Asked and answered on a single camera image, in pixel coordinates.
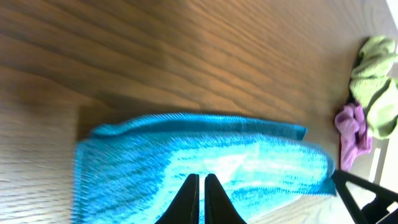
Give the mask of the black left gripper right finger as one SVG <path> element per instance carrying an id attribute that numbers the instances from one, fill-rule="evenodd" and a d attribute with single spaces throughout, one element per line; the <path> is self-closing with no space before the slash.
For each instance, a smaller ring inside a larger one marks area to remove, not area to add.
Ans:
<path id="1" fill-rule="evenodd" d="M 246 224 L 214 174 L 205 178 L 205 224 Z"/>

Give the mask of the blue microfiber cloth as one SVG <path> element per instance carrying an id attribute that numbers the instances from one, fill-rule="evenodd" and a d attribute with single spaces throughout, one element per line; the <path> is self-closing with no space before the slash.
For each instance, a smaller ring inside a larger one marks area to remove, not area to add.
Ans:
<path id="1" fill-rule="evenodd" d="M 250 220 L 302 195 L 334 195 L 334 160 L 303 126 L 169 113 L 104 124 L 75 151 L 73 223 L 154 223 L 190 174 L 217 176 Z"/>

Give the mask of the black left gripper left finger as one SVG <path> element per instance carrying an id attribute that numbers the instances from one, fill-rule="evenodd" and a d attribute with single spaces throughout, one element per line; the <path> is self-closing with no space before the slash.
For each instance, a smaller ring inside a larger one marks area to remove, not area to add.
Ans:
<path id="1" fill-rule="evenodd" d="M 155 224 L 198 224 L 199 175 L 190 174 Z"/>

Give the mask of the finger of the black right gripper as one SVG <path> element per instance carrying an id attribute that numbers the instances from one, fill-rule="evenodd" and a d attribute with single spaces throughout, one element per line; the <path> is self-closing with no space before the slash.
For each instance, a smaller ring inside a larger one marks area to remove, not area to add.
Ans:
<path id="1" fill-rule="evenodd" d="M 337 192 L 357 224 L 397 224 L 397 193 L 342 170 L 332 175 Z"/>

